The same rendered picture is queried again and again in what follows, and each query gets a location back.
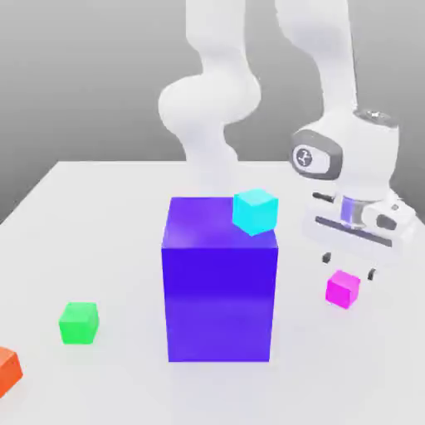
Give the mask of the large purple box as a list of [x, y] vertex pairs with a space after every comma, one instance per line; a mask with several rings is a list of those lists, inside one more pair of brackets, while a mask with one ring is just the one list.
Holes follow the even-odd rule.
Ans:
[[231, 198], [173, 197], [161, 246], [171, 362], [266, 362], [279, 248], [232, 222]]

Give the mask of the small cyan cube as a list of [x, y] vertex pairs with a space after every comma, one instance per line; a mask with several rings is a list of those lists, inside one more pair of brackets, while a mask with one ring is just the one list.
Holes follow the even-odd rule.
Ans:
[[249, 236], [275, 229], [279, 200], [264, 189], [236, 193], [232, 198], [232, 223]]

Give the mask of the small magenta cube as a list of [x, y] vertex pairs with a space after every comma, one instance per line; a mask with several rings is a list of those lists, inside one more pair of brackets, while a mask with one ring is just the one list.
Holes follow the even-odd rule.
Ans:
[[357, 276], [337, 270], [327, 281], [325, 299], [347, 310], [358, 298], [359, 285]]

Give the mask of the small green cube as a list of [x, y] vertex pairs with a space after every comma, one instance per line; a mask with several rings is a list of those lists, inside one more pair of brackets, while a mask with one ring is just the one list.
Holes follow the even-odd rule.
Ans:
[[94, 302], [69, 302], [60, 319], [59, 328], [64, 344], [92, 344], [100, 319]]

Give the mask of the small orange cube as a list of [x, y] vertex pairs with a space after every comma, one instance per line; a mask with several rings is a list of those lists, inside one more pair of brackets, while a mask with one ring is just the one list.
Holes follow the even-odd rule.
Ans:
[[23, 376], [22, 367], [15, 351], [0, 346], [0, 398]]

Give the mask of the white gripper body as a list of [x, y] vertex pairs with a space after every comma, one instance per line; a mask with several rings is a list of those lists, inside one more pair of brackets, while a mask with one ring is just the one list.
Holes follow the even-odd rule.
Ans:
[[408, 251], [408, 232], [393, 237], [381, 237], [364, 230], [345, 227], [326, 217], [307, 212], [302, 222], [303, 232], [331, 252], [352, 254], [372, 263], [391, 264]]

